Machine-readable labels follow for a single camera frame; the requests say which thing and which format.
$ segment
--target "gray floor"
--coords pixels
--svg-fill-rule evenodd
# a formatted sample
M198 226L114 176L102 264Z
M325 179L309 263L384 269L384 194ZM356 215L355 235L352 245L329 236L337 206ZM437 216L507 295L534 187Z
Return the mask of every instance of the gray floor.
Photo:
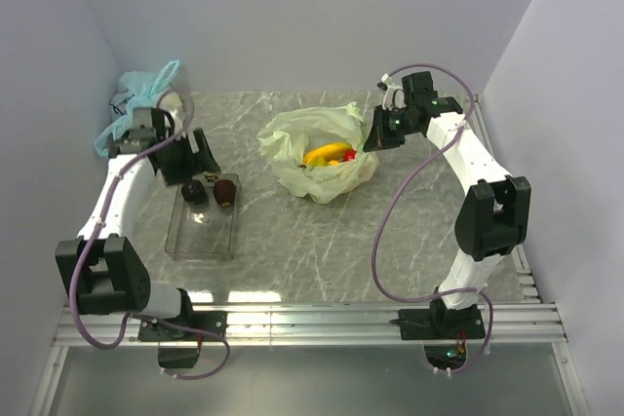
M222 356L202 352L203 372ZM155 349L73 348L51 414L566 416L551 345L492 345L451 379L434 376L422 347L236 348L217 375L172 382Z
M258 155L257 132L279 112L356 101L370 115L377 93L195 94L193 127L202 127L223 171L241 178L236 257L229 263L173 262L165 253L175 189L154 181L133 244L156 282L203 292L216 302L377 301L371 245L382 213L401 181L433 151L420 135L379 153L374 177L321 206L293 197ZM433 291L457 252L453 223L463 195L444 160L427 168L399 202L379 250L382 281L393 292ZM522 299L514 264L503 261L488 282L497 301Z

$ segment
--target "plastic bag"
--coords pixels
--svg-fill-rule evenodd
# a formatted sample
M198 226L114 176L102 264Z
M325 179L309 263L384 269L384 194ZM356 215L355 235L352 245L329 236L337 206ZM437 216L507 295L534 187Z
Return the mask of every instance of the plastic bag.
M138 107L154 107L160 95L169 88L177 75L179 60L172 60L160 72L126 72L117 82L117 95L110 100L113 123L102 132L94 147L102 158L108 158L108 137L120 138L132 124L132 111Z
M283 112L261 130L260 155L268 160L280 183L297 196L310 195L327 204L340 194L369 180L379 165L373 153L364 153L365 121L355 102L343 107L310 107ZM309 150L347 141L357 151L354 161L338 166L305 167Z

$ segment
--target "black mounting plate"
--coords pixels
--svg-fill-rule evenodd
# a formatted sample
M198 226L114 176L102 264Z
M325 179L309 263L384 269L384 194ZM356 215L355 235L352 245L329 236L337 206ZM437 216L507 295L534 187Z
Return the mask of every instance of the black mounting plate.
M466 339L478 340L486 337L486 329L481 312L475 308L476 313L471 314L469 321L464 321L461 327L466 332ZM412 340L455 340L457 331L441 333L439 328L434 328L431 322L429 309L401 309L399 318L390 323L398 325L401 330L402 341Z
M225 336L227 327L227 313L221 311L193 312L192 328L211 331L219 336ZM184 333L162 325L142 322L138 331L138 341L167 342L167 341L197 341L197 334ZM216 338L204 337L204 341L217 341Z

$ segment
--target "blue plastic bag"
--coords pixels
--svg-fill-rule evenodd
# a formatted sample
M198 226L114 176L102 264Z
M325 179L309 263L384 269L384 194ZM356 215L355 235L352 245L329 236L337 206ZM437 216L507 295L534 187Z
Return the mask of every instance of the blue plastic bag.
M169 88L177 75L179 60L172 60L160 72L126 72L117 82L117 95L110 100L113 123L102 132L94 147L102 158L108 158L108 138L120 138L132 124L132 111L139 107L155 107L160 95Z

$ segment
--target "dark round object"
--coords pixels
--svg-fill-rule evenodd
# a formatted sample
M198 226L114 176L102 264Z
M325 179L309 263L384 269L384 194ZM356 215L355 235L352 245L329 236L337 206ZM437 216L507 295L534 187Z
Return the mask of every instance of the dark round object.
M214 183L214 199L222 207L231 207L236 199L236 184L230 179L220 179Z
M208 193L204 185L196 179L191 179L182 184L182 198L192 206L208 203Z

